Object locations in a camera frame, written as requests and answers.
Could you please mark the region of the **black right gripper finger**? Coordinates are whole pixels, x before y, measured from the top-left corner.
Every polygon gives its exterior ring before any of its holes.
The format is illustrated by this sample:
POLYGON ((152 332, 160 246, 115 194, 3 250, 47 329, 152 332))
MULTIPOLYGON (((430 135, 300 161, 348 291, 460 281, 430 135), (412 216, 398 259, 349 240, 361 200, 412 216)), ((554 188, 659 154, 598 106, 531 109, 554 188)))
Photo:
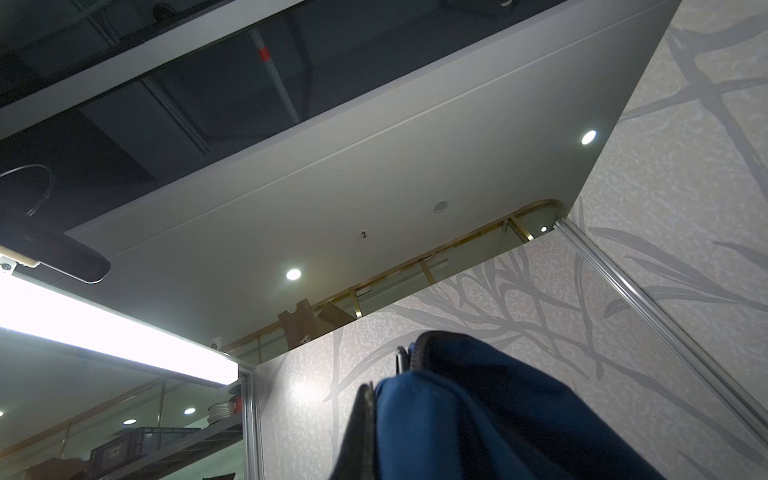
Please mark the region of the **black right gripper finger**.
POLYGON ((330 479, 374 480, 377 478, 376 463, 375 389, 367 383, 357 390, 330 479))

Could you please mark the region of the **blue zip jacket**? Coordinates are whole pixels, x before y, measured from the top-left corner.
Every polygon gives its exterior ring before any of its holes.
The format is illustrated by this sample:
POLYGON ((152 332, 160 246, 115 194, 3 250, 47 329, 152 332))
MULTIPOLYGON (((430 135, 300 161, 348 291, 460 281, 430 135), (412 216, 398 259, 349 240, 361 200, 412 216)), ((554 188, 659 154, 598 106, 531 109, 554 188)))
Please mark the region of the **blue zip jacket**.
POLYGON ((376 388, 380 479, 658 479, 564 383, 464 334, 430 331, 376 388))

